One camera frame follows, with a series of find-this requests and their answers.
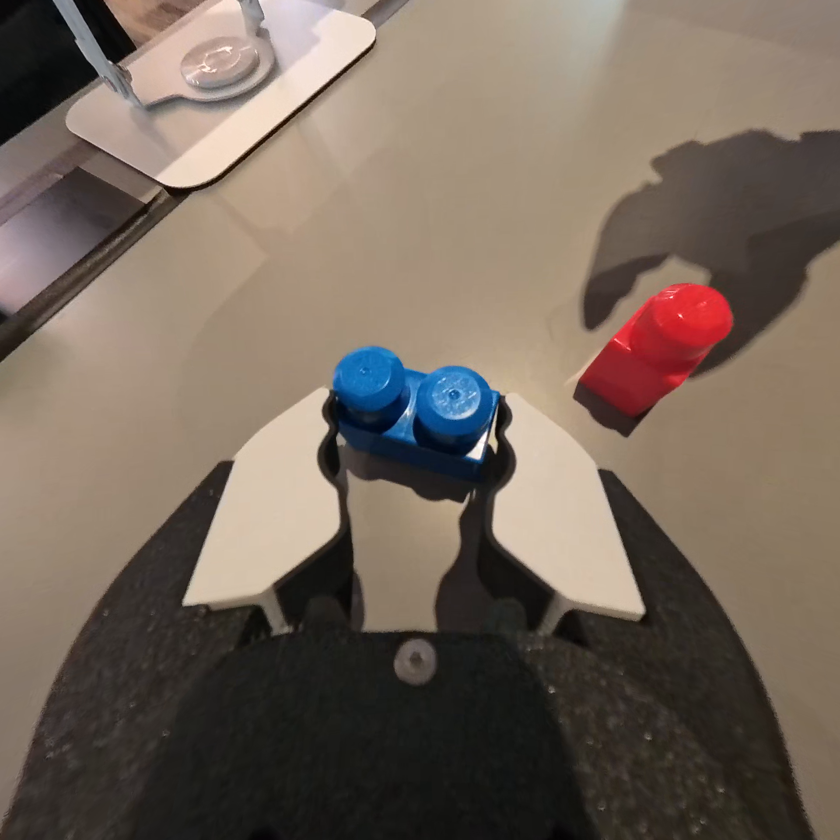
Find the white document stand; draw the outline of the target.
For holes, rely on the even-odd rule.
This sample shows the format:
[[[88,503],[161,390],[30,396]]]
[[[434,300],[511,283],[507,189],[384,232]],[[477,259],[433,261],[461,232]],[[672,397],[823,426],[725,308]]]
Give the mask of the white document stand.
[[[66,126],[163,187],[215,181],[371,50],[363,16],[314,2],[204,2],[122,63],[108,59],[75,2],[54,2],[99,81]],[[221,87],[185,77],[241,43],[255,66]]]

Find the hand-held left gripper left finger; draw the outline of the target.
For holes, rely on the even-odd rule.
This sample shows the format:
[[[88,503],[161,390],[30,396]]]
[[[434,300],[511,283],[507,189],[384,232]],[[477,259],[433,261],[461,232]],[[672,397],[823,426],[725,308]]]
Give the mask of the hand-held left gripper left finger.
[[[234,457],[184,607],[256,607],[273,634],[293,619],[278,587],[301,574],[347,531],[342,487],[329,466],[338,434],[333,394],[319,387],[270,420]]]

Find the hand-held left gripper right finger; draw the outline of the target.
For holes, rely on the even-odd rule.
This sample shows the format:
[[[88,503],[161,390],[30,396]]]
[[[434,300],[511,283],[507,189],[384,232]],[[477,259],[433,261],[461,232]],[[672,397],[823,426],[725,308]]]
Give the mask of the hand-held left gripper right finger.
[[[571,612],[640,622],[646,606],[594,459],[515,393],[500,403],[497,441],[509,461],[488,495],[487,589],[523,602],[541,635]]]

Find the blue two-stud mega block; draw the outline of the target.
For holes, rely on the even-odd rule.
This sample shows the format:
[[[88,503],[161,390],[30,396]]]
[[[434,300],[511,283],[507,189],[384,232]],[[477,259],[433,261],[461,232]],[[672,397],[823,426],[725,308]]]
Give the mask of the blue two-stud mega block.
[[[369,345],[342,357],[332,393],[350,446],[457,480],[481,477],[501,394],[477,371],[415,371],[393,351]]]

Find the red mega block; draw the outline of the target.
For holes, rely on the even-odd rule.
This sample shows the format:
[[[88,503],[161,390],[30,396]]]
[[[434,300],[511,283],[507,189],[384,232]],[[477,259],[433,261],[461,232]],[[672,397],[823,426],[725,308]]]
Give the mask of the red mega block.
[[[695,283],[667,287],[610,338],[579,383],[622,415],[639,417],[694,373],[733,322],[719,291]]]

